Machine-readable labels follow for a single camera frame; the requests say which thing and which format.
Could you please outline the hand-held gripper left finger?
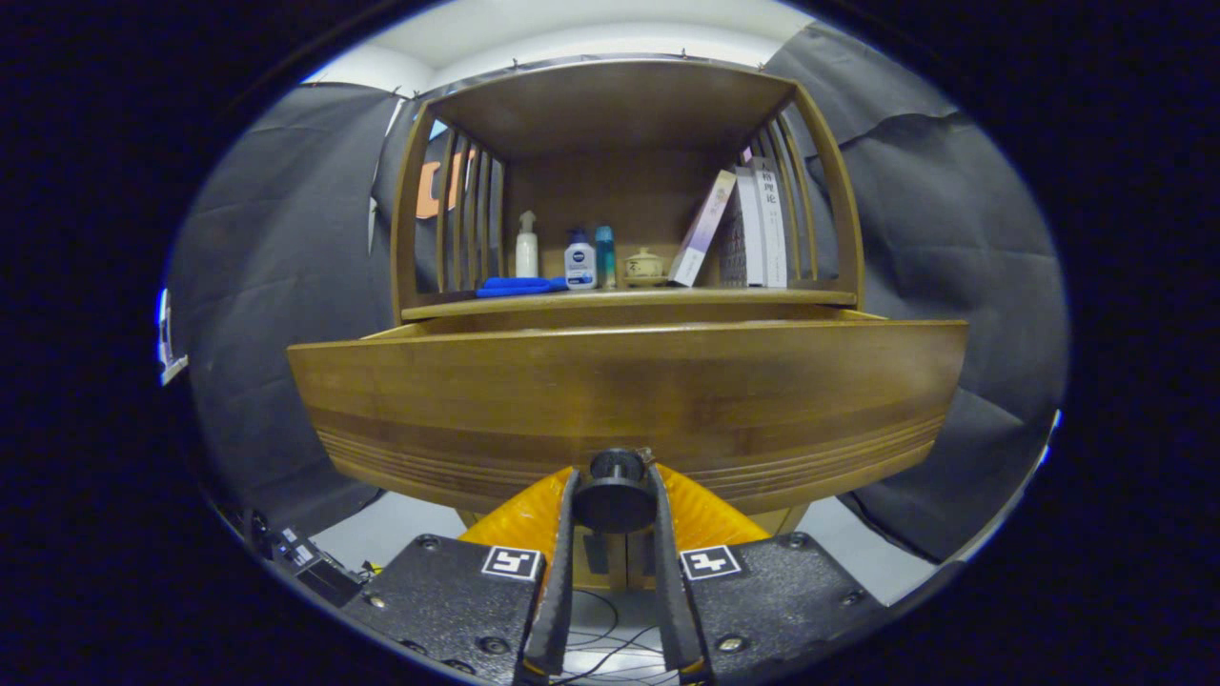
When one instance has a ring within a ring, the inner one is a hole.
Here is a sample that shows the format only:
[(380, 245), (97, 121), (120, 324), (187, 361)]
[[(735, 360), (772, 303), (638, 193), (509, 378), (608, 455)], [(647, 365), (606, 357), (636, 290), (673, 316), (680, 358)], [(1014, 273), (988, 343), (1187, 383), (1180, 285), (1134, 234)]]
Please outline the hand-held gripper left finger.
[(342, 615), (449, 684), (550, 684), (565, 669), (578, 486), (567, 466), (461, 537), (418, 535)]

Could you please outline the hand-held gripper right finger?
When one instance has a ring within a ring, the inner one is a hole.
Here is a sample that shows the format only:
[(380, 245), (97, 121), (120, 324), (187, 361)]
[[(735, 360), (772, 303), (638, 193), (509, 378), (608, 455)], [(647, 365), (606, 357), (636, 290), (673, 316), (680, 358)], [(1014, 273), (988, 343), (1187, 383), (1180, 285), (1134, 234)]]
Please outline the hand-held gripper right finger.
[(680, 684), (770, 685), (884, 624), (884, 604), (808, 533), (681, 547), (673, 476), (648, 468), (658, 629)]

